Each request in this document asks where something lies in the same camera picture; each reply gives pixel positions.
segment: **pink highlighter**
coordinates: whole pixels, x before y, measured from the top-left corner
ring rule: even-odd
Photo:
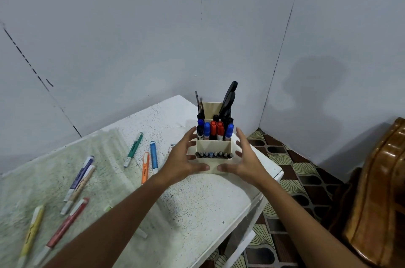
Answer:
[[[63,237],[69,227],[72,225],[74,220],[76,220],[77,216],[83,211],[86,207],[87,203],[89,202],[89,198],[81,199],[76,206],[72,209],[68,217],[63,221],[62,225],[56,231],[56,233],[52,236],[52,238],[48,241],[47,245],[44,247],[41,253],[35,258],[34,267],[38,267],[41,265],[43,260],[48,256],[49,252],[56,246],[59,240]]]

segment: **red marker cap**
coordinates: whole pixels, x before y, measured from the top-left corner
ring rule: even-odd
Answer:
[[[216,136],[217,134],[217,122],[211,121],[211,134]]]
[[[223,136],[224,133],[225,133],[224,124],[222,122],[218,122],[217,123],[217,134],[219,134],[220,136]]]

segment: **floor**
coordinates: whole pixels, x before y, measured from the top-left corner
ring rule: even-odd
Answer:
[[[249,137],[251,145],[283,168],[281,186],[316,220],[320,221],[331,205],[331,197],[342,184],[325,170],[318,168],[280,141],[260,129]],[[253,230],[255,238],[232,268],[304,267],[292,241],[277,214],[267,204]],[[216,249],[200,268],[221,268],[228,240]]]

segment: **forearm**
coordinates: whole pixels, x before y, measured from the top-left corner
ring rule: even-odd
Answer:
[[[152,176],[112,210],[68,243],[44,268],[110,268],[152,205],[167,188]]]
[[[365,267],[270,176],[260,187],[308,268]]]

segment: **orange highlighter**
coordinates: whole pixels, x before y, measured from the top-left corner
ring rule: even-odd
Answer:
[[[148,180],[149,173],[149,152],[143,154],[142,181],[141,184]]]

